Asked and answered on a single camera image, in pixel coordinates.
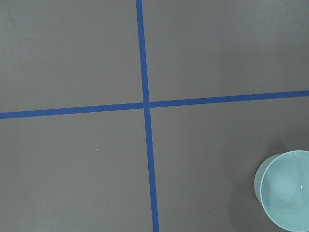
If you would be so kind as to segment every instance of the light green cup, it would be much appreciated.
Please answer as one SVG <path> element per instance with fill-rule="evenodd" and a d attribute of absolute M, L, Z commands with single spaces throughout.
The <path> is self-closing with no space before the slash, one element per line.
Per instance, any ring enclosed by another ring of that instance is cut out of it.
<path fill-rule="evenodd" d="M 265 160 L 255 174 L 254 190 L 275 224 L 309 231 L 309 152 L 290 151 Z"/>

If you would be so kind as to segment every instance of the blue tape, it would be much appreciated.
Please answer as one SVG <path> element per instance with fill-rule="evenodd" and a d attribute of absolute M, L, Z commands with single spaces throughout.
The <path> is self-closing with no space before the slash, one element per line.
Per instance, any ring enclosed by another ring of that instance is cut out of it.
<path fill-rule="evenodd" d="M 93 113 L 103 111 L 133 110 L 142 108 L 143 103 L 139 102 L 139 103 L 127 103 L 127 104 L 115 104 L 115 105 L 83 106 L 83 107 L 62 108 L 62 109 L 31 110 L 31 111 L 0 113 L 0 119 L 51 116 L 51 115 L 69 115 L 69 114 Z"/>
<path fill-rule="evenodd" d="M 143 90 L 151 213 L 153 220 L 153 232 L 159 232 L 158 206 L 157 206 L 156 187 L 155 187 L 154 148 L 153 148 L 153 137 L 151 128 L 145 33 L 144 33 L 144 21 L 143 21 L 143 10 L 141 0 L 136 0 L 136 13 L 137 13 L 137 25 L 138 25 L 139 43 L 140 43 L 140 71 L 141 71 L 141 81 Z"/>
<path fill-rule="evenodd" d="M 260 93 L 260 94 L 226 96 L 226 97 L 195 98 L 195 99 L 156 101 L 156 102 L 153 101 L 150 103 L 150 107 L 158 108 L 158 107 L 170 107 L 170 106 L 182 106 L 182 105 L 199 105 L 199 104 L 213 104 L 213 103 L 223 103 L 223 102 L 256 101 L 256 100 L 295 98 L 295 97 L 308 97 L 308 96 L 309 96 L 309 90 L 277 92 L 277 93 Z"/>

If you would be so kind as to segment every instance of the mint green bowl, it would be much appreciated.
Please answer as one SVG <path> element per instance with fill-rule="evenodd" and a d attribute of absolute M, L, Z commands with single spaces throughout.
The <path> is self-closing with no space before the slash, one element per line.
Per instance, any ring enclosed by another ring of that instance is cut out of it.
<path fill-rule="evenodd" d="M 309 152 L 290 151 L 265 160 L 255 174 L 254 190 L 275 224 L 309 232 Z"/>

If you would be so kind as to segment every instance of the cup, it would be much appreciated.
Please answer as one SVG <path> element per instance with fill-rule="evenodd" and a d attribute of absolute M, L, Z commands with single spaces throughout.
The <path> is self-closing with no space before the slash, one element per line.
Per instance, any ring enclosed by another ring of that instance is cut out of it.
<path fill-rule="evenodd" d="M 309 232 L 309 152 L 274 155 L 258 168 L 255 194 L 268 217 L 292 232 Z"/>

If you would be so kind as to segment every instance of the horizontal blue line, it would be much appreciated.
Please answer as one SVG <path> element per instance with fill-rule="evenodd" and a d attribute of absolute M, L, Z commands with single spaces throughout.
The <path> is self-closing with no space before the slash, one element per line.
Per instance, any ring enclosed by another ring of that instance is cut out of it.
<path fill-rule="evenodd" d="M 244 102 L 244 101 L 308 97 L 308 96 L 309 96 L 309 90 L 277 92 L 277 93 L 247 94 L 247 95 L 211 97 L 211 98 L 195 98 L 195 99 L 170 100 L 170 101 L 156 101 L 156 102 L 152 101 L 150 102 L 150 108 L 182 106 L 182 105 L 213 104 L 213 103 L 223 103 L 223 102 L 242 102 L 242 101 Z"/>
<path fill-rule="evenodd" d="M 115 104 L 115 105 L 82 106 L 82 107 L 73 107 L 73 108 L 0 113 L 0 119 L 51 116 L 51 115 L 69 115 L 69 114 L 93 113 L 93 112 L 103 112 L 103 111 L 133 110 L 133 109 L 143 109 L 143 108 L 144 108 L 144 105 L 142 102 Z"/>

